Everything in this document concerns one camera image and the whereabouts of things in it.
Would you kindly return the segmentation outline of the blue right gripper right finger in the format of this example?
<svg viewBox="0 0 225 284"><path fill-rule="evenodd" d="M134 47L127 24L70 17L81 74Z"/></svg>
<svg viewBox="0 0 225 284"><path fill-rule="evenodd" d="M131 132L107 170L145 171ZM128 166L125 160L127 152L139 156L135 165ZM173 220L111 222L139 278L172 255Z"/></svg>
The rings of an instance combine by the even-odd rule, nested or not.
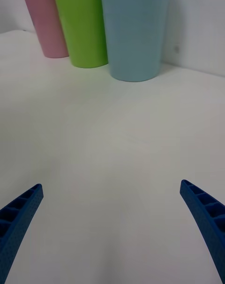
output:
<svg viewBox="0 0 225 284"><path fill-rule="evenodd" d="M181 181L180 195L189 208L224 283L225 206L187 180Z"/></svg>

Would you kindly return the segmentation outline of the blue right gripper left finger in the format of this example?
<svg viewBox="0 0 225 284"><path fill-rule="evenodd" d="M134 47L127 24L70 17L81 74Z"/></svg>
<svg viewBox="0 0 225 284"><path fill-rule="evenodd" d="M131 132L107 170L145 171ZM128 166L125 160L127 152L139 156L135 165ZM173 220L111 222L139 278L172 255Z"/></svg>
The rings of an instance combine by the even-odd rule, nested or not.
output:
<svg viewBox="0 0 225 284"><path fill-rule="evenodd" d="M0 283L5 283L25 233L44 197L41 184L0 210Z"/></svg>

